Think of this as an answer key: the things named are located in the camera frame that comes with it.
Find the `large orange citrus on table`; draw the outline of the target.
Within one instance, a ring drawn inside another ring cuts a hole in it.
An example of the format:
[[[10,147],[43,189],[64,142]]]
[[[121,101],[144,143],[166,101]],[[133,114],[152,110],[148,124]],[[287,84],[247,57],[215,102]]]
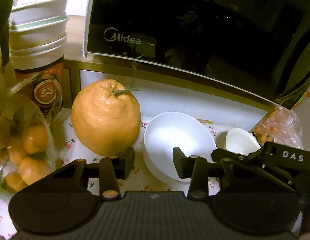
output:
[[[132,146],[140,132],[138,100],[113,79],[90,83],[77,94],[71,123],[79,141],[94,153],[109,157]]]

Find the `glass jar of kumquats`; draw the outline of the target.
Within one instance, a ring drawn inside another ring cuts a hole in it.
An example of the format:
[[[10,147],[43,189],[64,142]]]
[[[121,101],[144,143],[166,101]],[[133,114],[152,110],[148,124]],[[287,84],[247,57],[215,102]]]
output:
[[[14,194],[56,169],[57,152],[39,107],[19,82],[0,91],[0,193]]]

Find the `large citrus on jar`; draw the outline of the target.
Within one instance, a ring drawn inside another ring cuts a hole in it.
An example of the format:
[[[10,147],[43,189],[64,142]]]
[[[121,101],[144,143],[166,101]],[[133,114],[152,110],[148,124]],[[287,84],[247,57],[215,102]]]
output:
[[[7,88],[15,83],[9,59],[9,17],[13,0],[0,0],[0,115],[7,101]]]

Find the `plastic bag of snacks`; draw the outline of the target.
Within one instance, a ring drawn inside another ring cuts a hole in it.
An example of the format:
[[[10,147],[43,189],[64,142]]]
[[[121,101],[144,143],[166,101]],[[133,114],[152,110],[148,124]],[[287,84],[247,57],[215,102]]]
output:
[[[258,143],[274,142],[304,149],[301,121],[293,110],[277,108],[253,130]]]

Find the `black Midea microwave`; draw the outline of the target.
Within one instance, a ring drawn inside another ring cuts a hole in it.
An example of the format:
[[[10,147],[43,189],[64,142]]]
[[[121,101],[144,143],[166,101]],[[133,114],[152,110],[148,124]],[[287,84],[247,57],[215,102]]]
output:
[[[292,109],[310,88],[310,0],[88,0],[83,50]]]

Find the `white ceramic bowl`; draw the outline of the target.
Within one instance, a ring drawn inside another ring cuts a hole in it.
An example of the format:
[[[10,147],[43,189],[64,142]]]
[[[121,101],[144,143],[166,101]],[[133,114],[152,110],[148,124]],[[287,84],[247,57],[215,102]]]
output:
[[[173,149],[180,148],[188,157],[199,155],[212,162],[211,153],[217,148],[210,132],[195,118],[179,112],[158,114],[147,122],[143,153],[148,170],[160,181],[190,183],[180,179],[173,163]]]

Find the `cream bowl far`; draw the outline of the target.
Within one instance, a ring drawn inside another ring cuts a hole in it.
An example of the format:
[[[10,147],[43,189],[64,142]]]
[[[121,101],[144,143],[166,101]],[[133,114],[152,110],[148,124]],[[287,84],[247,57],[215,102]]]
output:
[[[255,137],[241,128],[233,128],[228,131],[224,149],[229,152],[248,156],[261,148]]]

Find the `stacked tin cans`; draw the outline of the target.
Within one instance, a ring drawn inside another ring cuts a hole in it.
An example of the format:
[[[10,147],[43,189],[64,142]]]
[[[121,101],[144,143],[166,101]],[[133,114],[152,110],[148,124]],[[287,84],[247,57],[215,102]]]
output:
[[[67,41],[68,0],[14,5],[9,18],[9,53],[12,67],[25,86],[19,92],[32,100],[48,122],[63,107],[58,87]]]

